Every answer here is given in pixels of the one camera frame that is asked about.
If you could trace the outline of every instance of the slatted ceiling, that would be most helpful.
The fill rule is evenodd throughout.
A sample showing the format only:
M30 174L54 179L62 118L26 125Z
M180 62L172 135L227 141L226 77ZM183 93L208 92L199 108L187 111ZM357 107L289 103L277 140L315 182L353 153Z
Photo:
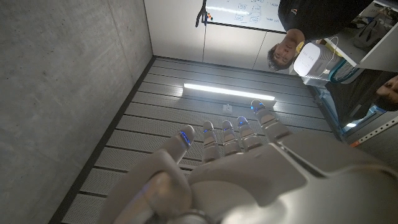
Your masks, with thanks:
M145 83L145 82L142 83L139 88L139 92L136 93L136 96L140 93L142 93L142 94L148 93L150 95L171 96L178 100L194 99L195 103L204 101L204 100L217 103L216 100L203 99L203 98L198 99L197 97L187 96L187 95L183 96L183 88L181 88L181 87L167 86L167 85L154 84L154 83ZM302 116L311 116L314 118L324 119L322 112L319 110L319 108L315 108L312 106L291 105L288 103L276 102L272 111L281 112L281 113L292 113L292 114L297 114L297 115L302 115Z
M264 94L265 91L253 88L268 88L283 92L272 94L277 97L277 103L272 110L274 115L287 124L293 133L308 131L309 134L324 134L333 137L320 110L310 97L306 97L309 96L309 93L306 92L305 86L298 77L203 65L195 62L181 62L167 58L156 60L151 71L154 73L168 71L168 73L147 75L139 92L133 98L125 115L106 143L107 147L103 149L95 162L95 168L91 170L85 180L80 194L75 197L63 223L96 223L105 201L104 197L109 194L126 171L156 151L162 143L186 124L192 124L196 135L195 141L179 164L185 177L189 176L191 169L201 163L202 125L205 120L212 121L216 128L215 134L220 144L221 155L224 154L221 146L223 141L221 124L225 119L230 120L236 128L236 117L247 117L255 132L260 134L259 138L263 143L267 142L259 123L248 107L234 105L232 114L223 114L222 104L224 102L183 96L181 86L184 79L193 79L190 80L190 83L202 85L215 82L216 84L212 83L211 85L224 88L228 86L236 90L254 93ZM240 82L237 78L242 79L243 87L232 86L238 85Z
M185 126L186 124L174 123L170 121L160 121L136 116L123 116L116 128L126 131L139 131L146 134L171 137ZM203 142L203 128L199 125L191 126L195 130L195 141ZM216 129L215 134L218 139L222 139L223 133L220 129Z
M100 217L100 211L105 198L78 194L71 204L62 223L95 224Z
M107 146L121 147L138 151L155 152L169 137L153 136L149 134L132 133L129 131L115 130L109 139ZM193 142L186 158L201 160L203 144Z
M223 114L222 104L198 101L198 100L190 100L184 98L176 98L171 96L153 95L149 93L137 93L132 99L132 101L138 103L147 103L149 105L181 109L186 111L197 111L209 114ZM272 114L276 118L280 119L286 125L300 126L302 124L306 124L305 126L306 128L330 131L329 125L324 119L311 118L306 116L285 114L285 113L272 113ZM233 106L232 114L226 114L225 116L232 118L244 116L246 119L253 120L254 125L258 125L257 118L255 117L252 110L250 110L248 107Z
M198 126L201 126L203 121L211 121L214 128L218 129L222 129L223 121L228 120L232 123L234 129L238 130L236 118L232 118L230 116L213 115L173 108L163 108L140 103L131 103L126 110L126 114ZM274 113L274 115L276 115L276 117L285 125L302 126L303 128L316 129L320 131L330 131L330 128L325 120L282 113ZM251 125L256 134L263 135L262 129L257 120L248 120L248 123Z
M317 131L317 130L312 130L312 129L306 129L306 128L300 128L300 127L292 127L288 126L287 129L289 129L292 133L297 133L299 131L306 131L309 134L312 135L324 135L328 136L329 138L336 139L336 136L332 132L327 132L327 131Z
M217 65L194 65L181 61L168 62L163 59L156 60L153 67L172 68L188 72L199 72L211 75L222 75L226 77L242 78L260 82L272 82L285 85L305 88L302 80L298 76L275 74L269 72L257 72L255 70L245 70L240 68L221 67Z
M311 97L296 96L296 95L290 95L290 94L284 94L284 93L275 93L275 92L270 92L270 91L255 90L255 89L251 89L251 88L242 88L242 87L222 85L222 84L216 84L216 83L208 83L208 82L202 82L202 81L196 81L196 80L187 80L184 78L164 77L162 75L148 74L145 77L144 82L163 84L163 85L171 85L171 86L177 86L177 87L183 87L184 83L212 86L212 87L217 87L217 88L225 88L225 89L229 89L229 90L245 91L245 92L249 92L249 93L257 93L257 94L262 94L262 95L274 96L276 101L280 101L280 102L284 102L284 103L317 107L317 105L313 102L313 98L311 98Z
M90 174L88 174L80 191L108 195L124 175L126 175L126 173L94 168L91 170Z
M171 68L152 67L150 74L162 75L166 77L184 78L186 80L197 80L210 83L218 83L231 86L240 86L245 88L253 88L258 90L267 90L276 93L288 93L297 96L312 97L306 88L278 85L274 83L266 83L260 81L242 80L240 78L222 77L219 75L208 75L197 72L186 72L174 70Z
M138 162L150 156L149 153L113 149L106 147L95 163L97 167L104 167L116 170L131 170ZM178 164L184 169L193 169L201 162L182 159Z
M131 138L136 138L136 135L130 135L127 134L129 131L137 131L137 127L140 126L145 126L145 128L141 128L138 129L140 132L145 132L147 134L155 134L155 135L161 135L162 133L165 134L166 139L173 136L175 133L177 133L181 128L183 128L186 124L178 124L178 123L173 123L173 122L168 122L168 121L159 121L156 119L148 119L148 118L139 118L139 117L135 117L135 116L123 116L122 119L120 120L118 126L116 127L117 129L120 130L126 130L123 133L119 133L117 135L115 135L116 131L113 133L113 135L111 136L111 138L109 139L107 145L109 146L114 146L114 147L124 147L127 149L134 149L131 147L134 146L130 146L131 142L134 142L133 139ZM193 129L195 130L195 140L194 143L202 143L203 142L203 128L201 126L195 126L195 125L191 125L193 127ZM217 140L218 140L218 144L222 144L223 143L223 132L220 129L215 129L214 133L216 134ZM240 138L240 134L236 131L236 137ZM263 143L267 143L267 139L264 136L260 136L260 138L262 139ZM193 150L191 149L188 151L188 153L186 154L186 156L191 155L190 153ZM198 157L199 159L201 159L201 148L202 145L200 145L199 147L198 153L200 156Z

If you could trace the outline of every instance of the man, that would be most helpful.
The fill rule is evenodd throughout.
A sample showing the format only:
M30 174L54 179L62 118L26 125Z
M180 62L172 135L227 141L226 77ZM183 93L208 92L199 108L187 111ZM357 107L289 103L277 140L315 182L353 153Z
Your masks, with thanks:
M349 84L327 83L342 127L364 118L372 104L398 110L398 73L366 69Z
M269 68L289 68L299 43L339 33L371 3L372 0L280 0L278 15L287 35L268 52Z

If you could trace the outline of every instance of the fluorescent light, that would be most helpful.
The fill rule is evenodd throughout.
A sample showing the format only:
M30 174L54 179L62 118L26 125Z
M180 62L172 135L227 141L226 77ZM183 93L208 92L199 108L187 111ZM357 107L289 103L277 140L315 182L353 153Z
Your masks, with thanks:
M216 88L216 87L210 87L210 86L202 86L202 85L194 85L194 84L184 83L184 88L190 88L190 89L201 90L201 91L209 91L212 93L222 93L222 94L233 95L233 96L244 96L244 97L249 97L249 98L258 99L258 100L275 100L275 97L273 97L273 96L267 96L267 95L261 95L261 94L255 94L255 93L247 93L247 92L243 92L243 91L227 90L227 89L223 89L223 88Z
M221 7L213 7L213 6L206 6L207 10L217 10L217 11L223 11L223 12L230 12L233 14L242 14L242 15L249 15L248 12L243 12L243 11L237 11L237 10L232 10L232 9L225 9Z

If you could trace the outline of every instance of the robot finger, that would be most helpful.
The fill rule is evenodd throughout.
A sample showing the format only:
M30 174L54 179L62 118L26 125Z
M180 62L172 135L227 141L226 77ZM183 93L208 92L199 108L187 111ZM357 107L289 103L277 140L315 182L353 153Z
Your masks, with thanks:
M241 152L241 148L238 144L238 139L235 136L234 128L231 122L223 122L223 136L224 136L224 154L229 156L238 152Z
M207 163L220 158L220 150L218 148L216 134L214 133L213 124L210 121L203 123L203 156L202 163Z
M243 148L245 151L254 149L262 145L261 139L251 129L245 117L238 117L238 129L241 133Z
M191 146L194 138L195 130L190 125L187 125L163 143L160 149L165 149L172 156L174 161L179 163Z
M280 123L259 100L251 102L251 109L261 124L261 129L269 142L277 142L278 139L292 134L287 127Z

